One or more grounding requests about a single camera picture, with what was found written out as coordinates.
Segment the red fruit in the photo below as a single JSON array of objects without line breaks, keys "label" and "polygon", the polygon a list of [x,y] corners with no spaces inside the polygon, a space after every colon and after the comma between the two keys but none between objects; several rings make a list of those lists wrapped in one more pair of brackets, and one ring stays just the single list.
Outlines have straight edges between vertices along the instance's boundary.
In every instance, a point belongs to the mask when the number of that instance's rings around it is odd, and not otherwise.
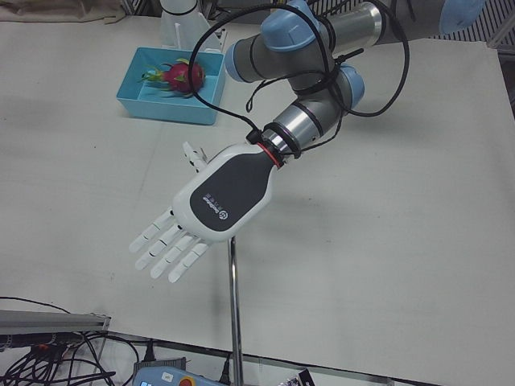
[{"label": "red fruit", "polygon": [[[143,74],[142,78],[144,80],[150,81],[161,81],[167,82],[168,88],[170,91],[178,91],[184,94],[188,94],[192,92],[190,88],[190,84],[188,81],[188,65],[189,61],[186,59],[177,59],[177,64],[168,64],[170,69],[167,71],[160,71],[157,68],[152,72],[147,72]],[[204,69],[195,62],[192,68],[192,83],[195,91],[198,91],[202,85],[204,84],[205,73]]]}]

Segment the plastic tray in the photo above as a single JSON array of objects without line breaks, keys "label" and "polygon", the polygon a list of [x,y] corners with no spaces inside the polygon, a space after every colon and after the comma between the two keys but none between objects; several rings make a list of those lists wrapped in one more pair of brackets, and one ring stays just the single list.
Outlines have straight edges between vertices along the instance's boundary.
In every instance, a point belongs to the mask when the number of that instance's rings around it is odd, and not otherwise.
[{"label": "plastic tray", "polygon": [[[142,74],[153,67],[167,70],[164,63],[174,64],[179,58],[189,59],[190,51],[169,48],[139,47],[117,93],[117,99],[135,117],[212,125],[217,111],[204,105],[194,96],[163,91],[156,82],[142,81]],[[199,52],[196,62],[205,71],[204,85],[199,95],[218,106],[225,85],[224,54]]]}]

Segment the table surface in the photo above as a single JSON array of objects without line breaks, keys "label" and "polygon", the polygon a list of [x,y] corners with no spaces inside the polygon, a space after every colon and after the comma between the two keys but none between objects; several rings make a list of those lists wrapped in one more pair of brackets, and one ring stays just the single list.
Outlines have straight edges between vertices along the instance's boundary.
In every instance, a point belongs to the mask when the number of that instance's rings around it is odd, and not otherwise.
[{"label": "table surface", "polygon": [[[233,26],[228,41],[255,28]],[[127,246],[193,176],[182,142],[213,156],[249,128],[123,109],[117,89],[136,47],[159,46],[156,18],[0,23],[0,36],[0,294],[230,349],[226,245],[175,285],[136,271]],[[446,386],[510,384],[515,125],[496,52],[436,40],[411,51],[395,105],[346,117],[331,144],[280,170],[271,204],[238,235],[243,350]],[[371,111],[394,91],[402,49],[351,64]],[[222,107],[243,113],[254,87],[228,79]],[[250,116],[263,126],[293,99],[274,84]]]}]

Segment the electrical connector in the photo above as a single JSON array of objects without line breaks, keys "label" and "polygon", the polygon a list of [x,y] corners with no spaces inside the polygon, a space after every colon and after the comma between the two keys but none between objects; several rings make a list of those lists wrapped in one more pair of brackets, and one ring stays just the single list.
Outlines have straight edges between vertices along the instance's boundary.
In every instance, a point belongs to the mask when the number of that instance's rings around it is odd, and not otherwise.
[{"label": "electrical connector", "polygon": [[229,353],[227,355],[227,358],[225,359],[224,370],[222,371],[222,375],[220,377],[220,380],[218,381],[221,384],[227,384],[227,385],[231,384],[231,380],[229,379],[229,359],[230,358],[231,358],[231,354]]},{"label": "electrical connector", "polygon": [[154,340],[151,339],[146,343],[145,357],[143,358],[143,362],[154,362]]}]

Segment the metal pole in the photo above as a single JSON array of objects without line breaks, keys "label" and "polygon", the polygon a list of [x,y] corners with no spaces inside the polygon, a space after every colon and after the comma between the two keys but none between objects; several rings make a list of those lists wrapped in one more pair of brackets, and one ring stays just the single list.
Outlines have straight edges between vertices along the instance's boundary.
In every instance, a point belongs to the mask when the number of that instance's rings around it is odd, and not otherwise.
[{"label": "metal pole", "polygon": [[497,29],[496,33],[490,37],[487,42],[488,48],[497,49],[501,45],[501,41],[508,36],[509,32],[515,27],[515,10],[508,15]]},{"label": "metal pole", "polygon": [[235,386],[243,386],[243,355],[241,353],[240,298],[238,296],[238,270],[236,263],[236,237],[228,242],[229,283],[231,287],[231,322],[233,327],[233,372]]}]

